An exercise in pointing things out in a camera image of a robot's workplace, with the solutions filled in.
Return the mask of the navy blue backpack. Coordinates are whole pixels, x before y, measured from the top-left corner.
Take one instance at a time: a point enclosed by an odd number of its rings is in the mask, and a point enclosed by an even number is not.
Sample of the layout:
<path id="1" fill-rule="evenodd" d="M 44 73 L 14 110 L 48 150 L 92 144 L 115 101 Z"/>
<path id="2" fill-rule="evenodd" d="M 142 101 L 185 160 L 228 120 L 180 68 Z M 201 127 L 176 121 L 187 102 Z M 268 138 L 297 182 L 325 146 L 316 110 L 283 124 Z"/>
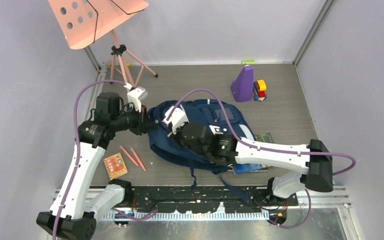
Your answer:
<path id="1" fill-rule="evenodd" d="M 147 135 L 150 149 L 160 158 L 179 166 L 220 175 L 229 168 L 261 169 L 261 164 L 239 164 L 236 138 L 255 140 L 240 110 L 224 101 L 167 100 L 147 111 L 156 128 Z"/>

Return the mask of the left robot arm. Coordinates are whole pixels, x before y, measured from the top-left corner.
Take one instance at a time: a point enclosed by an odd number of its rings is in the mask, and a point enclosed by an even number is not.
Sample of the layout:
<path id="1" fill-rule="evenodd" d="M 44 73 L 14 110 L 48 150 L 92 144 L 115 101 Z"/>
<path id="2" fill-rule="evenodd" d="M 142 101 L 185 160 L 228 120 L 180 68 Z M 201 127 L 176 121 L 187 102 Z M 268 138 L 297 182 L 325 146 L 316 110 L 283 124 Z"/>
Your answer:
<path id="1" fill-rule="evenodd" d="M 142 135 L 156 128 L 141 102 L 147 95 L 145 89 L 135 88 L 124 102 L 115 92 L 101 93 L 90 118 L 75 127 L 76 144 L 63 185 L 49 211 L 40 212 L 36 219 L 54 238 L 90 240 L 98 220 L 116 205 L 128 207 L 133 202 L 132 184 L 120 179 L 111 180 L 92 200 L 86 201 L 86 197 L 96 168 L 117 132 L 129 130 Z"/>

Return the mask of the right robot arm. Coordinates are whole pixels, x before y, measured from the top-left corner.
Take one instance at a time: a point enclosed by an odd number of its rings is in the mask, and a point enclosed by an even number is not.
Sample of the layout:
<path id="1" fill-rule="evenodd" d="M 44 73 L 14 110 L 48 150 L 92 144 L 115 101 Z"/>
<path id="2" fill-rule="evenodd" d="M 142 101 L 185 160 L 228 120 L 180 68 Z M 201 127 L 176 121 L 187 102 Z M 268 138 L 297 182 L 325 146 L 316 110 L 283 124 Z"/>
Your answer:
<path id="1" fill-rule="evenodd" d="M 312 140 L 315 149 L 305 144 L 259 142 L 231 134 L 214 134 L 197 122 L 173 129 L 173 138 L 181 147 L 217 165 L 262 164 L 289 170 L 267 184 L 265 198 L 271 205 L 279 205 L 305 189 L 329 193 L 334 188 L 332 159 L 318 140 Z"/>

